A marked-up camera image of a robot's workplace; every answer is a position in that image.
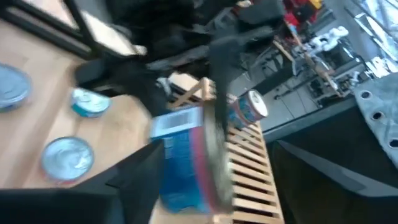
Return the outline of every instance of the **tuna can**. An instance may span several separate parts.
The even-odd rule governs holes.
[[[260,93],[249,90],[229,106],[228,115],[229,122],[242,129],[268,116],[268,110]]]
[[[233,211],[231,170],[214,107],[214,101],[206,101],[154,119],[151,138],[165,140],[160,199],[171,212]]]
[[[42,154],[42,167],[52,180],[74,182],[93,166],[94,153],[90,145],[76,137],[58,138],[46,146]]]
[[[111,106],[111,99],[81,88],[72,93],[72,109],[82,117],[97,118]]]
[[[0,112],[20,107],[31,91],[32,85],[25,73],[0,64]]]

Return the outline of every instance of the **wooden dish rack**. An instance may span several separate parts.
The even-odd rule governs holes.
[[[214,84],[204,78],[190,90],[173,88],[170,108],[199,105],[201,100],[214,98]],[[228,96],[230,102],[235,96]],[[272,174],[271,163],[262,137],[260,123],[243,130],[228,129],[226,147],[232,163],[234,212],[215,216],[214,223],[283,224],[284,218]]]

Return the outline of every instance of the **can lid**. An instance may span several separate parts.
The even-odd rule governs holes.
[[[103,112],[111,104],[110,98],[81,88],[74,89],[72,98],[79,107],[92,113]]]
[[[215,100],[203,103],[203,129],[205,152],[211,180],[215,186],[217,212],[233,211],[232,171],[229,166],[228,150],[225,147],[225,136],[222,125],[215,119]]]
[[[31,91],[30,79],[22,71],[0,64],[0,106],[25,99]]]
[[[257,113],[259,113],[263,117],[268,116],[267,106],[257,90],[249,91],[249,99]]]
[[[94,163],[94,152],[83,139],[58,138],[46,146],[42,166],[53,179],[71,181],[87,173]]]

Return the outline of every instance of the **wooden table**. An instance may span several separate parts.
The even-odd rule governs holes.
[[[77,116],[70,109],[71,73],[83,61],[4,21],[0,21],[0,30],[0,62],[26,72],[34,89],[23,107],[0,114],[0,188],[72,187],[147,144],[151,117],[139,100],[119,96],[101,118]],[[188,76],[172,79],[184,89],[193,86]],[[46,144],[63,136],[86,139],[95,152],[92,170],[70,185],[49,181],[40,167]],[[206,215],[173,215],[158,203],[150,223],[205,224],[211,219]]]

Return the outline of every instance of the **barcode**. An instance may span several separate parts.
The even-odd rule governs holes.
[[[189,124],[190,113],[180,113],[169,117],[164,122],[164,129],[175,128],[181,125]]]

